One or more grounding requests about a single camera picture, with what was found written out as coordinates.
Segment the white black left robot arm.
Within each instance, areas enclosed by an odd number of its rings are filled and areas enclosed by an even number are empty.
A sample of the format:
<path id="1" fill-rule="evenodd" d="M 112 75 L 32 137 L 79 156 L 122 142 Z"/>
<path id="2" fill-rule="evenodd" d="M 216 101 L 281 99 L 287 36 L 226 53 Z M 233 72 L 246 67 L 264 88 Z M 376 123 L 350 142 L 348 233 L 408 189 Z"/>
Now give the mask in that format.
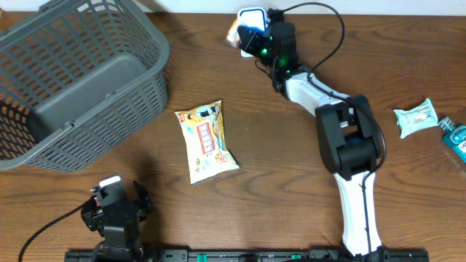
<path id="1" fill-rule="evenodd" d="M 104 238 L 94 248 L 91 261 L 139 261 L 144 256 L 139 224 L 154 206 L 146 188 L 137 182 L 133 185 L 137 198 L 129 200 L 120 176 L 105 178 L 84 203 L 82 220 Z"/>

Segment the teal wet wipes pack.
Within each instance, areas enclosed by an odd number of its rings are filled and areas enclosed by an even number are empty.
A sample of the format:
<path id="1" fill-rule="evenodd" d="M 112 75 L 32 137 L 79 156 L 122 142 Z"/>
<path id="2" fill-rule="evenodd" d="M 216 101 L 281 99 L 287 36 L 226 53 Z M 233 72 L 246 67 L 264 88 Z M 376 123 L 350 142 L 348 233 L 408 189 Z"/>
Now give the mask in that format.
<path id="1" fill-rule="evenodd" d="M 438 126 L 438 116 L 429 98 L 410 110 L 394 109 L 400 138 L 431 127 Z"/>

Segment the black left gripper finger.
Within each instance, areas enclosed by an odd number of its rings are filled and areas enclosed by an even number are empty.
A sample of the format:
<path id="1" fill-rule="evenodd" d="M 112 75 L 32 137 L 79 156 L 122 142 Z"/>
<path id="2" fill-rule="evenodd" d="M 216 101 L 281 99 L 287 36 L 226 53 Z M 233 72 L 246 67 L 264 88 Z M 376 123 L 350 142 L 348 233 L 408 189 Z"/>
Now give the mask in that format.
<path id="1" fill-rule="evenodd" d="M 81 218 L 90 231 L 96 231 L 98 229 L 98 206 L 93 196 L 84 203 L 81 209 Z"/>
<path id="2" fill-rule="evenodd" d="M 137 181 L 133 181 L 135 191 L 137 193 L 137 198 L 133 201 L 137 209 L 138 215 L 147 215 L 153 211 L 153 204 L 149 192 L 146 187 L 142 186 Z"/>

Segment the white barcode scanner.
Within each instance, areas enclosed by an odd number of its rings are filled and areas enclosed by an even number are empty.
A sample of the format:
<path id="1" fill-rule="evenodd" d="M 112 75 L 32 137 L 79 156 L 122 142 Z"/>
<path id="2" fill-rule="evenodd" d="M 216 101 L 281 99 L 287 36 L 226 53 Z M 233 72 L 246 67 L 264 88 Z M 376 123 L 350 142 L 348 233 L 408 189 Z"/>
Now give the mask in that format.
<path id="1" fill-rule="evenodd" d="M 233 32 L 236 33 L 235 38 L 240 42 L 240 33 L 237 31 L 240 26 L 245 26 L 255 33 L 254 37 L 258 44 L 263 39 L 266 27 L 268 26 L 268 19 L 266 17 L 266 10 L 263 7 L 247 7 L 240 9 L 237 13 L 236 26 Z"/>

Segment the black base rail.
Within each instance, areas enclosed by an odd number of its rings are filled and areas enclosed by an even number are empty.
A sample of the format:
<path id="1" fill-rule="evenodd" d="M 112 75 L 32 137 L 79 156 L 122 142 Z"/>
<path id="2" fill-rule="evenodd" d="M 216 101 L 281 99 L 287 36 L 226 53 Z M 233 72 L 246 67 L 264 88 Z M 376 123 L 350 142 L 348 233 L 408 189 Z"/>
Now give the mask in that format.
<path id="1" fill-rule="evenodd" d="M 308 251 L 189 251 L 155 250 L 140 259 L 151 262 L 280 262 L 280 261 L 374 261 L 374 262 L 429 262 L 424 250 L 387 250 L 379 248 L 369 255 L 352 257 L 342 249 L 315 248 Z"/>

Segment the dark grey plastic basket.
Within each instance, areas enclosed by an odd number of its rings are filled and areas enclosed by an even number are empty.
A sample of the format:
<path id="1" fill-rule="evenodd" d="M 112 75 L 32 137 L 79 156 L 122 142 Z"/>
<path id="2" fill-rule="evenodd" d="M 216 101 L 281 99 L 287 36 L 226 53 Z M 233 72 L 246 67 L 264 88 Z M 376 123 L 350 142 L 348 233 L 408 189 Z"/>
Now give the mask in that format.
<path id="1" fill-rule="evenodd" d="M 83 170 L 167 105 L 166 36 L 133 1 L 49 1 L 1 32 L 1 168 Z"/>

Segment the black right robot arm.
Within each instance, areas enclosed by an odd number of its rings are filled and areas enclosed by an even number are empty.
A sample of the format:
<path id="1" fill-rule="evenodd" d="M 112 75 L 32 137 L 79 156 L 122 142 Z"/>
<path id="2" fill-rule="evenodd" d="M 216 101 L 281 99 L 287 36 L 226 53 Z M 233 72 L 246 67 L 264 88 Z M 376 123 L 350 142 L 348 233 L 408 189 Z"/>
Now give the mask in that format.
<path id="1" fill-rule="evenodd" d="M 321 159 L 339 188 L 343 245 L 349 256 L 371 261 L 382 246 L 374 181 L 384 160 L 385 140 L 365 96 L 336 92 L 300 64 L 295 31 L 292 23 L 273 23 L 261 30 L 237 20 L 227 39 L 266 67 L 276 92 L 315 117 Z"/>

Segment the blue mouthwash bottle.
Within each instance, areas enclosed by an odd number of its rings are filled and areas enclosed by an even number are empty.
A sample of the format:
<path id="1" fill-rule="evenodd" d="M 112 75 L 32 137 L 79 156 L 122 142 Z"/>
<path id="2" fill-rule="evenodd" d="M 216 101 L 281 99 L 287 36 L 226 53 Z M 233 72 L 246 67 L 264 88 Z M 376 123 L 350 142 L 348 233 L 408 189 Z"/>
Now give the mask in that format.
<path id="1" fill-rule="evenodd" d="M 456 125 L 448 117 L 440 120 L 438 124 L 445 132 L 443 142 L 465 162 L 465 126 Z"/>

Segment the yellow snack bag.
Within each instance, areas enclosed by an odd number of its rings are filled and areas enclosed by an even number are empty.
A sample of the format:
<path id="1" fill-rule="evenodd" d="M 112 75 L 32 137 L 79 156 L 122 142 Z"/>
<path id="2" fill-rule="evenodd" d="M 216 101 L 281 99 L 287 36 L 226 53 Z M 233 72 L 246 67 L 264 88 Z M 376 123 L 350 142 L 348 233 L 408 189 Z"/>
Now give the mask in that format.
<path id="1" fill-rule="evenodd" d="M 220 100 L 175 115 L 186 143 L 190 184 L 239 169 L 226 147 Z"/>

